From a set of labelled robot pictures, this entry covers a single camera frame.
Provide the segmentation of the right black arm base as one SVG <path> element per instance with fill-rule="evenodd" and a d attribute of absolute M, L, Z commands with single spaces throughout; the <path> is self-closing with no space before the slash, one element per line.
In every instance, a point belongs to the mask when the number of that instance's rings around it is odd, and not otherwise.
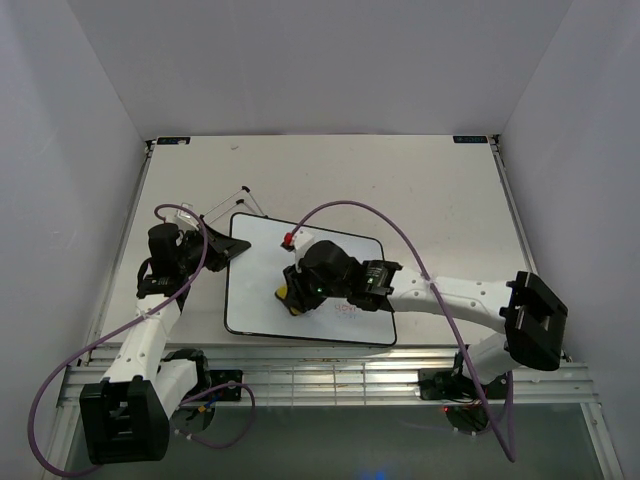
<path fill-rule="evenodd" d="M 417 385 L 419 397 L 422 400 L 472 402 L 480 399 L 472 380 L 454 369 L 419 369 Z M 490 383 L 482 384 L 481 387 L 487 399 L 505 399 L 508 389 L 507 375 L 498 376 Z"/>

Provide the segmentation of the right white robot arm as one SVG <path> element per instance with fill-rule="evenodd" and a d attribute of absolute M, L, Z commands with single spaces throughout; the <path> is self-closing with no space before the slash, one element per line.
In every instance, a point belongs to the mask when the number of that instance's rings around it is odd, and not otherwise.
<path fill-rule="evenodd" d="M 459 351 L 451 375 L 454 390 L 474 397 L 517 367 L 556 371 L 563 356 L 568 308 L 535 273 L 517 272 L 505 282 L 424 274 L 384 260 L 359 261 L 329 240 L 287 235 L 283 249 L 294 262 L 283 271 L 275 295 L 293 316 L 343 299 L 362 311 L 441 314 L 492 330 Z"/>

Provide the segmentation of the white dry-erase whiteboard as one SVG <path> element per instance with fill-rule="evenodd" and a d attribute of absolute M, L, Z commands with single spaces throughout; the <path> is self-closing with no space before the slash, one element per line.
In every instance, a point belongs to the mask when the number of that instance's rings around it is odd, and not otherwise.
<path fill-rule="evenodd" d="M 226 329 L 235 335 L 393 346 L 397 332 L 389 312 L 365 312 L 343 299 L 328 299 L 316 310 L 293 316 L 276 299 L 283 270 L 294 263 L 294 255 L 281 247 L 294 227 L 293 222 L 247 213 L 231 217 L 231 236 L 251 247 L 227 268 Z"/>

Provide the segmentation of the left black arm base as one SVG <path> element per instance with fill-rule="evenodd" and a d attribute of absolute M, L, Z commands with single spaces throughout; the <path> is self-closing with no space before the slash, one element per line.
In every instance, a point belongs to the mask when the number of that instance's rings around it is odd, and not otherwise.
<path fill-rule="evenodd" d="M 244 372 L 240 369 L 209 371 L 210 389 L 199 390 L 188 394 L 182 404 L 203 402 L 213 404 L 217 402 L 239 402 L 242 399 L 243 389 L 240 384 L 243 381 Z"/>

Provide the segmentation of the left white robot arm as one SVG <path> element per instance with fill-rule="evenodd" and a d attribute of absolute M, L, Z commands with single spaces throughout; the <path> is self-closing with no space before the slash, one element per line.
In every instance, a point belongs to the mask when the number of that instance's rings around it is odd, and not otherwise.
<path fill-rule="evenodd" d="M 113 363 L 83 387 L 79 404 L 94 465 L 157 461 L 167 451 L 170 418 L 181 401 L 212 387 L 202 351 L 164 351 L 198 271 L 224 270 L 250 242 L 213 230 L 188 213 L 148 231 L 150 255 L 137 275 L 135 315 Z"/>

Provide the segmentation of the yellow whiteboard eraser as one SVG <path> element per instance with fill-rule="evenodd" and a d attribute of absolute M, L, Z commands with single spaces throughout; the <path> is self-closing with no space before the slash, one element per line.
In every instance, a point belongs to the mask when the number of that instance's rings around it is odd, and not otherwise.
<path fill-rule="evenodd" d="M 299 316 L 305 312 L 303 306 L 299 302 L 296 291 L 290 289 L 287 285 L 280 286 L 274 292 L 274 295 L 290 315 Z"/>

